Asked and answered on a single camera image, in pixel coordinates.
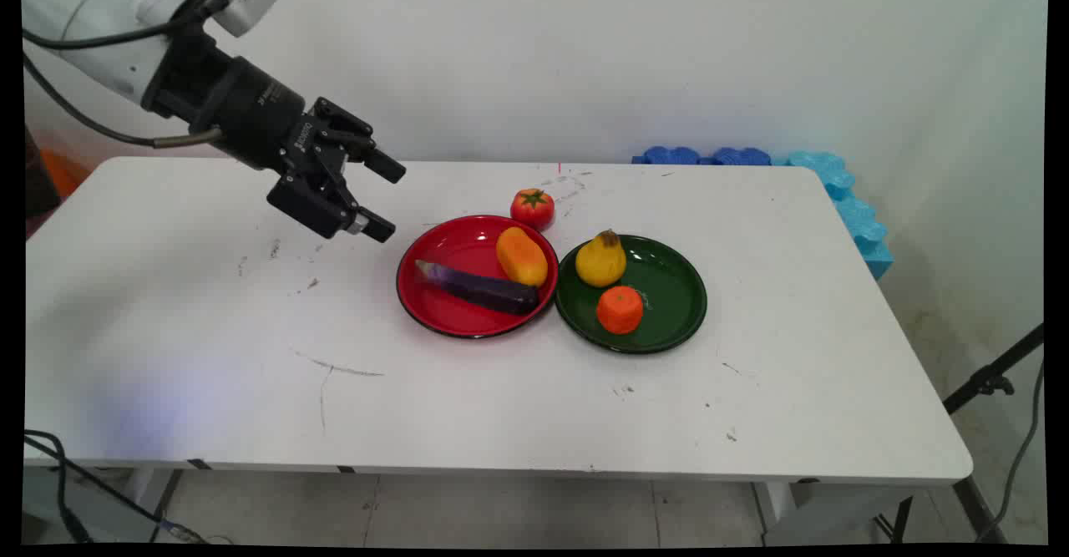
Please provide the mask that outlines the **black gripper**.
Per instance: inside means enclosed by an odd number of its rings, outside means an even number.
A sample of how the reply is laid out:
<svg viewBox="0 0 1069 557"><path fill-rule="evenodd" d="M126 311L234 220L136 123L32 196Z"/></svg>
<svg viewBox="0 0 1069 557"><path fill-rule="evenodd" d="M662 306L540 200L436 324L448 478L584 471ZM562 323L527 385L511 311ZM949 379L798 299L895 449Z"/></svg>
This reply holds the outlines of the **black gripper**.
<svg viewBox="0 0 1069 557"><path fill-rule="evenodd" d="M381 151L373 128L339 104L317 98L317 146L291 143L305 128L306 100L241 56L226 55L206 33L179 33L165 49L142 97L159 117L179 117L191 134L216 129L210 145L250 166L272 170L278 183L267 202L325 239L339 232L389 241L396 225L360 204L350 191L345 166L360 164L397 184L401 163Z"/></svg>

